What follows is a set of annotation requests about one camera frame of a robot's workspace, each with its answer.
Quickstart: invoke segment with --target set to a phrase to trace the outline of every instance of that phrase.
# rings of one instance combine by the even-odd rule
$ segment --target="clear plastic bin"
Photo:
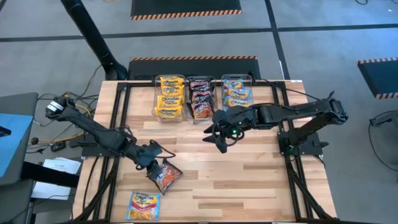
[[[242,90],[247,90],[250,91],[250,95],[243,101],[250,102],[250,104],[253,104],[253,90],[252,90],[252,78],[250,75],[223,75],[221,77],[221,99],[223,100],[223,110],[227,111],[228,110],[228,105],[226,104],[226,98],[228,96],[228,87],[227,84],[231,82],[241,82],[243,86],[241,87]]]
[[[185,107],[184,107],[184,102],[185,102],[185,97],[183,97],[182,99],[182,105],[181,105],[181,115],[177,115],[174,117],[170,117],[170,118],[165,118],[165,117],[161,117],[156,115],[155,112],[155,108],[157,107],[157,98],[158,96],[163,96],[162,93],[162,84],[160,81],[161,77],[178,77],[178,78],[182,78],[183,82],[182,82],[182,96],[185,96],[185,88],[184,88],[184,84],[185,84],[185,77],[183,75],[158,75],[155,78],[155,96],[154,96],[154,106],[152,108],[152,115],[154,117],[157,118],[157,120],[161,123],[179,123],[183,121],[183,117],[185,114]],[[171,110],[170,107],[162,107],[163,110]]]
[[[195,118],[192,115],[192,111],[188,108],[189,103],[192,103],[190,99],[190,90],[189,90],[189,84],[191,82],[194,82],[195,80],[203,80],[203,79],[209,79],[210,80],[210,86],[211,86],[211,100],[212,100],[212,110],[213,113],[217,111],[218,105],[217,105],[217,80],[214,77],[207,77],[207,76],[197,76],[197,77],[188,77],[187,80],[185,81],[185,116],[188,118],[188,121],[190,124],[201,124],[204,123],[205,121],[211,120],[213,117],[209,116],[207,118]]]

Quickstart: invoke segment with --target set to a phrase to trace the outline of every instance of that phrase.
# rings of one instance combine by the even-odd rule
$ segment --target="floor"
[[[30,91],[40,95],[81,93],[99,62],[83,39],[59,40],[80,35],[60,1],[0,2],[0,96]],[[349,120],[319,134],[331,143],[324,148],[324,160],[337,214],[342,220],[396,223],[397,173],[384,167],[373,154],[368,120],[396,109],[398,100],[374,99],[355,61],[397,56],[398,4],[391,0],[369,0],[365,6],[355,0],[241,0],[241,15],[130,21],[130,0],[83,2],[101,33],[113,35],[106,42],[125,66],[132,57],[257,55],[262,78],[303,80],[307,93],[320,98],[335,90]],[[269,19],[272,12],[274,21]],[[276,28],[281,32],[270,32]],[[148,32],[220,29],[240,31],[142,37]],[[245,33],[245,29],[259,32]],[[119,38],[120,33],[138,37]],[[99,70],[88,95],[99,92],[103,79],[104,72]],[[48,122],[44,118],[48,103],[42,100],[37,105],[36,120],[42,124]],[[31,136],[52,139],[66,126],[53,123],[43,128],[35,124]],[[76,132],[71,129],[64,136]],[[395,127],[386,124],[371,132],[381,157],[385,161],[398,159],[393,152],[398,144]],[[80,153],[77,148],[45,151],[29,154],[26,160],[72,158]],[[62,209],[41,213],[37,223],[69,219],[70,209]]]

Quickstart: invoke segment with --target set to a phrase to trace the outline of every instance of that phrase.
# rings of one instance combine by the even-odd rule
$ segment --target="black metal frame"
[[[254,80],[253,86],[269,86],[269,87],[271,87],[275,104],[279,104],[279,96],[278,96],[278,91],[277,91],[277,89],[279,88],[282,93],[284,105],[285,106],[289,105],[289,99],[287,97],[287,92],[285,89],[285,82],[265,82],[265,81],[255,81]],[[120,105],[120,96],[121,96],[122,91],[125,91],[125,95],[124,95],[123,108],[122,108],[122,112],[121,112],[121,121],[120,121],[119,126],[125,126],[128,104],[129,104],[129,100],[130,100],[130,92],[131,92],[132,87],[155,87],[155,83],[151,82],[151,81],[142,82],[142,83],[119,82],[117,89],[116,89],[116,96],[115,96],[115,101],[114,101],[114,105],[113,105],[113,112],[112,112],[112,117],[111,117],[110,128],[114,128],[114,125],[116,123],[116,117],[118,115],[118,108]],[[288,120],[287,122],[289,124],[289,129],[294,128],[293,122],[291,120]],[[280,132],[285,131],[283,124],[279,124],[279,129],[280,129]],[[286,165],[286,169],[288,170],[289,164],[291,164],[290,156],[286,155],[286,154],[282,155],[282,156],[285,157],[285,165]],[[295,156],[295,162],[296,162],[297,171],[298,171],[298,177],[299,177],[300,181],[303,183],[303,185],[305,187],[307,187],[300,154],[294,155],[294,156]],[[114,163],[116,163],[116,165],[118,166],[118,164],[119,164],[118,157],[114,158]],[[99,186],[103,183],[103,180],[106,177],[106,171],[108,170],[108,164],[109,164],[109,157],[105,157],[104,161],[103,161],[101,177],[100,177],[100,180],[102,180],[102,181],[99,182]],[[301,213],[300,213],[299,201],[297,198],[297,191],[295,188],[295,182],[290,177],[288,178],[288,180],[289,180],[289,187],[290,187],[290,192],[291,192],[291,196],[292,196],[292,203],[293,203],[295,219],[296,219],[296,221],[302,220]],[[109,186],[108,202],[106,204],[106,211],[105,211],[105,218],[104,218],[104,220],[108,221],[108,223],[110,223],[115,188],[116,188],[116,178],[113,179],[113,181],[111,182],[111,184]],[[312,220],[313,219],[312,209],[311,209],[309,202],[305,198],[304,198],[304,203],[305,203],[307,218]],[[101,206],[101,201],[99,201],[98,204],[96,205],[94,216],[93,216],[94,220],[99,219],[100,206]]]

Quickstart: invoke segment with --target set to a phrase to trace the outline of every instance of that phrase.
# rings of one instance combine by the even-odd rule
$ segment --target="wooden table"
[[[106,127],[110,123],[117,84],[103,82],[99,93],[95,121]],[[287,88],[304,92],[302,82],[286,81],[286,85]],[[120,120],[123,94],[116,124]],[[150,139],[158,141],[177,154],[169,161],[184,172],[184,176],[160,199],[160,222],[295,220],[285,162],[279,154],[277,128],[248,131],[243,140],[222,154],[214,144],[201,140],[206,136],[203,130],[211,124],[210,121],[195,126],[188,121],[177,124],[159,123],[151,114],[154,88],[133,87],[131,94],[126,124],[132,128],[138,143],[147,144]],[[273,103],[269,87],[254,87],[253,95],[255,103]],[[279,100],[283,103],[282,95],[279,95]],[[298,93],[288,91],[288,96],[291,105],[307,102],[306,96]],[[307,121],[308,119],[301,119],[294,123],[298,127]],[[302,160],[309,191],[327,213],[336,216],[323,164],[313,156],[302,156]],[[82,210],[83,195],[93,161],[94,158],[87,158],[83,163],[73,205],[73,213],[76,215]],[[99,159],[88,187],[86,204],[97,190],[101,165],[102,159]],[[132,191],[159,194],[154,183],[146,178],[145,171],[137,171],[131,160],[121,159],[111,222],[126,222],[124,217]],[[302,194],[299,189],[297,192],[304,217]],[[107,198],[106,192],[100,218],[104,217]]]

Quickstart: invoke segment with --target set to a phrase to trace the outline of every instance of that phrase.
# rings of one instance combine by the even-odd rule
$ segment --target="black floor mat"
[[[241,14],[239,0],[132,0],[131,19]]]
[[[361,60],[358,67],[377,99],[398,97],[398,59]]]
[[[257,57],[143,57],[132,58],[129,64],[130,80],[155,80],[157,75],[206,75],[221,79],[225,74],[252,74],[260,79]]]

